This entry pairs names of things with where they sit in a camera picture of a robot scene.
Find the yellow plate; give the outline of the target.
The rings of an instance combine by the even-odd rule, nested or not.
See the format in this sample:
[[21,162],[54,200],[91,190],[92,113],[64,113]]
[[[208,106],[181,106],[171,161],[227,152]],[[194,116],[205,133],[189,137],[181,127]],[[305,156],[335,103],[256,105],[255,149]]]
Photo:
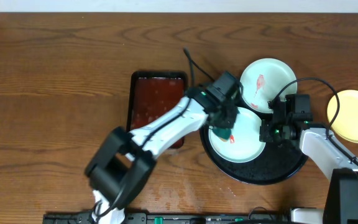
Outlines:
[[343,139],[358,143],[358,90],[343,90],[337,95],[340,110],[331,129]]

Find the white plate with small stain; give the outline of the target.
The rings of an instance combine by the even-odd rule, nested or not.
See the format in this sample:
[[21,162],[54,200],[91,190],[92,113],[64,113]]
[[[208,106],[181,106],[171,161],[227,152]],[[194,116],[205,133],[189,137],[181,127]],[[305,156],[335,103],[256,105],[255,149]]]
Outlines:
[[235,162],[249,162],[258,157],[265,148],[265,142],[259,141],[259,129],[262,120],[251,110],[238,108],[238,114],[228,140],[219,138],[208,130],[208,139],[213,150],[223,159]]

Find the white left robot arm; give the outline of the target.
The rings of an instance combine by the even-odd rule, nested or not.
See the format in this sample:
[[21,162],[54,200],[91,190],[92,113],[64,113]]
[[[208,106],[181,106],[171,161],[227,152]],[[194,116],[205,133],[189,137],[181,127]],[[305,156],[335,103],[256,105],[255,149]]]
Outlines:
[[229,129],[237,116],[239,88],[190,88],[170,111],[141,128],[113,129],[85,168],[93,188],[95,223],[122,223],[124,208],[146,185],[157,158],[205,124]]

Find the teal yellow sponge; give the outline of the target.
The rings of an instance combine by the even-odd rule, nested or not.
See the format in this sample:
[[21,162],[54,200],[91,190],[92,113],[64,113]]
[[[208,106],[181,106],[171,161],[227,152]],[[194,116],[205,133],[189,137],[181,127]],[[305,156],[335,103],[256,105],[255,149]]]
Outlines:
[[230,128],[217,128],[214,127],[212,129],[212,132],[222,141],[226,142],[230,140],[230,137],[232,135],[232,129]]

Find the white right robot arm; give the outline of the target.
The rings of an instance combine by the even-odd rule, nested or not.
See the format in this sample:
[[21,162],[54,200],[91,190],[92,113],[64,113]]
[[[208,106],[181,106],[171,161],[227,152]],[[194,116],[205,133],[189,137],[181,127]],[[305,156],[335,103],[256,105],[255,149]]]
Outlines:
[[313,121],[306,95],[270,101],[272,119],[263,120],[260,141],[297,143],[329,180],[324,210],[294,209],[293,223],[358,223],[358,157],[341,144],[328,126]]

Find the white plate with long stain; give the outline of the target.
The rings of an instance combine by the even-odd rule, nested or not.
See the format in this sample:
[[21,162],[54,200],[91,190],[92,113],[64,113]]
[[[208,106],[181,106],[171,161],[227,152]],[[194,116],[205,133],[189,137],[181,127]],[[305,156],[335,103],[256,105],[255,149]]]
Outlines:
[[293,70],[281,60],[263,58],[252,62],[242,73],[242,98],[259,113],[273,113],[268,106],[280,90],[296,80]]

